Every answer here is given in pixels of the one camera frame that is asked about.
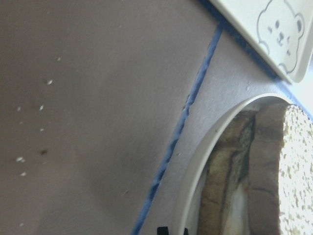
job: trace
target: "bear illustration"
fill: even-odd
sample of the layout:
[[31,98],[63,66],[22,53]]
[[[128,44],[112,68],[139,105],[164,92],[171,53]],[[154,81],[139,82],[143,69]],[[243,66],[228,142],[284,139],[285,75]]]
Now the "bear illustration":
[[257,22],[259,43],[274,62],[291,73],[298,60],[300,39],[304,33],[304,18],[294,13],[286,0],[271,0],[260,13]]

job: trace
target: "bear ear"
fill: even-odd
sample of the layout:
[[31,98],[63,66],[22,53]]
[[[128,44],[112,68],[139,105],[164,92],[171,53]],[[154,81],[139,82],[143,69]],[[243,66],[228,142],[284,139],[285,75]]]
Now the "bear ear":
[[296,14],[294,17],[294,21],[296,22],[296,27],[298,31],[299,37],[303,35],[304,32],[304,20],[301,14]]

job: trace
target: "blue painter's tape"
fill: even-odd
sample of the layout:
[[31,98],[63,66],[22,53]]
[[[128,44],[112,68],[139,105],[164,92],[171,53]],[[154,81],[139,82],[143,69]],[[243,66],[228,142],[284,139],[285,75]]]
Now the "blue painter's tape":
[[133,231],[132,231],[132,235],[138,235],[141,231],[142,225],[143,225],[143,223],[147,217],[147,214],[150,210],[152,201],[153,201],[153,199],[157,193],[158,187],[159,187],[160,182],[162,180],[162,177],[166,171],[168,163],[170,162],[170,159],[171,159],[172,154],[174,152],[175,146],[176,146],[178,140],[180,139],[180,136],[181,136],[182,130],[184,128],[185,122],[189,116],[190,106],[195,102],[195,99],[196,99],[196,96],[197,96],[198,91],[200,89],[200,86],[204,80],[206,71],[210,65],[210,61],[213,57],[214,51],[215,51],[216,46],[219,42],[222,31],[223,31],[223,26],[221,24],[219,24],[216,28],[214,35],[213,35],[211,44],[210,44],[208,51],[207,51],[207,55],[204,58],[203,63],[200,67],[196,81],[195,81],[195,83],[191,89],[190,95],[189,95],[187,102],[185,104],[185,108],[183,109],[182,114],[181,114],[179,121],[177,123],[177,126],[174,130],[174,133],[172,135],[172,139],[171,139],[170,144],[166,150],[164,159],[163,159],[161,166],[160,166],[160,168],[159,168],[159,170],[158,170],[158,172],[157,172],[157,174],[153,180],[152,186],[148,192],[148,196],[147,196],[147,198],[143,204],[141,212],[139,213],[138,219],[137,219],[135,226],[133,228]]
[[272,68],[262,59],[262,57],[247,43],[247,41],[241,36],[241,34],[227,21],[227,19],[215,8],[215,6],[208,0],[198,0],[211,15],[220,22],[223,26],[223,30],[228,32],[239,46],[251,57],[252,60],[268,75],[275,85],[289,98],[294,104],[301,107],[301,109],[313,120],[313,115],[308,109],[292,94],[278,75],[272,70]]

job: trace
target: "brown stain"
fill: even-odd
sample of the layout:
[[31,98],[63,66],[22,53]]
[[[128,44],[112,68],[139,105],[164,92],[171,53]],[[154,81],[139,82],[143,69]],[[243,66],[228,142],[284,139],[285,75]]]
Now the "brown stain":
[[248,185],[245,185],[245,186],[244,186],[244,193],[248,193],[248,190],[249,190],[249,186],[248,186]]
[[48,149],[43,149],[40,151],[41,155],[47,155],[48,154]]

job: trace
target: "black object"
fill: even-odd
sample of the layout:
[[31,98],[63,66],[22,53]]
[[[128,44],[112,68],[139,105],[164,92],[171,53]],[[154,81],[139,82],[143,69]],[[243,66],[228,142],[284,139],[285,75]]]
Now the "black object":
[[[156,232],[157,235],[169,235],[168,227],[158,227]],[[188,235],[188,229],[186,228],[184,230],[184,235]]]
[[157,235],[169,235],[167,227],[158,227]]

